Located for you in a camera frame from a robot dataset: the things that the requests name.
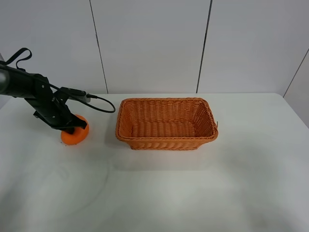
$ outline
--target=orange disc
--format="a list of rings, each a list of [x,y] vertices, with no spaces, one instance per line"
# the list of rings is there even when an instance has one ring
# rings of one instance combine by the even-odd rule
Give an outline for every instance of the orange disc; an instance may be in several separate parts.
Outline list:
[[[77,116],[81,120],[84,120],[87,123],[87,126],[85,129],[76,127],[73,134],[69,134],[69,133],[66,133],[65,131],[62,131],[61,140],[66,145],[75,145],[75,144],[80,143],[82,140],[84,140],[87,137],[89,133],[89,124],[87,120],[83,116],[80,116],[80,115],[75,115],[75,116]]]

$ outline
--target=rectangular basket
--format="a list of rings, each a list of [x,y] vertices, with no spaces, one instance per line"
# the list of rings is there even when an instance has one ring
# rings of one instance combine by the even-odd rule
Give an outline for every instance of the rectangular basket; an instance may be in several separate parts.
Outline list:
[[[133,150],[195,150],[218,130],[202,98],[132,98],[121,102],[116,137]]]

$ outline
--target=white table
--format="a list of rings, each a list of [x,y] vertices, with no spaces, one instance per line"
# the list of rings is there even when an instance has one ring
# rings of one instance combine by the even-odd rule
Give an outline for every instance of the white table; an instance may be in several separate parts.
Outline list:
[[[202,97],[219,137],[195,151],[133,151],[115,138],[117,112],[68,101],[90,133],[65,146],[11,99],[0,109],[0,231],[308,231],[309,129],[281,96],[102,97],[116,109],[132,97]]]

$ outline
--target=wicker basket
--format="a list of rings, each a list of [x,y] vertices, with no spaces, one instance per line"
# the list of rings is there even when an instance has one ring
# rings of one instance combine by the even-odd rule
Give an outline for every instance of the wicker basket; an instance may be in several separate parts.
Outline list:
[[[195,150],[218,130],[202,98],[132,98],[121,102],[116,137],[133,150]]]

